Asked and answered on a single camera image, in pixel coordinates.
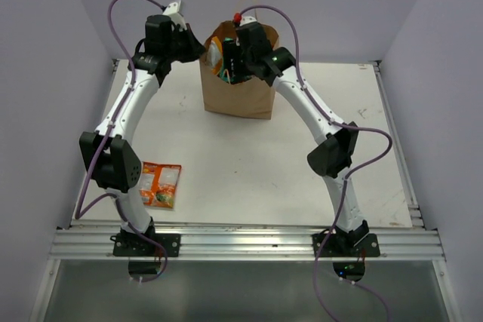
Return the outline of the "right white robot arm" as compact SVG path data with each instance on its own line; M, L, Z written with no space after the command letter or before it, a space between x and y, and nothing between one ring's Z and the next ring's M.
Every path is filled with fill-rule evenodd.
M347 179L358 138L356 124L321 113L321 99L312 94L311 86L298 74L294 56L287 48L275 49L262 24L249 17L233 25L241 70L282 95L309 128L317 146L307 155L307 162L328 189L337 220L337 249L345 256L355 255L369 233L352 182Z

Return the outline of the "yellow Kettle chips bag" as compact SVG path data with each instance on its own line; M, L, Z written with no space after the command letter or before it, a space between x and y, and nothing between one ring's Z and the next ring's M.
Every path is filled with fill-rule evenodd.
M211 72L220 76L223 69L223 44L217 36L210 40L205 64L211 69Z

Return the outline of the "brown paper bag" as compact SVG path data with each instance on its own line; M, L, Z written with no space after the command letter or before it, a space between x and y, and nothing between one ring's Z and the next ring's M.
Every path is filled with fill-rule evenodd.
M269 120L275 99L275 90L266 82L250 77L239 84L229 84L222 76L216 76L205 64L210 40L217 36L220 41L235 37L230 20L223 21L205 41L205 54L199 60L204 108L208 112L241 118Z

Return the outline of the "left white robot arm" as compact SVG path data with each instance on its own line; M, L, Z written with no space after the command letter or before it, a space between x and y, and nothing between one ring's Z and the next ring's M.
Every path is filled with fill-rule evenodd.
M148 232L152 218L140 197L142 163L131 145L134 133L172 63L196 61L204 51L182 14L147 17L145 37L135 48L121 93L96 129L79 139L87 178L113 198L122 229L133 234L130 246L140 256L155 251L157 238Z

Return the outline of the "orange small snack bag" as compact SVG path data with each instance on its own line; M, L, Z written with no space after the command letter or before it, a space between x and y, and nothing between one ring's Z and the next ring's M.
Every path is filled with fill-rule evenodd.
M139 181L140 196L145 206L172 210L182 166L143 162Z

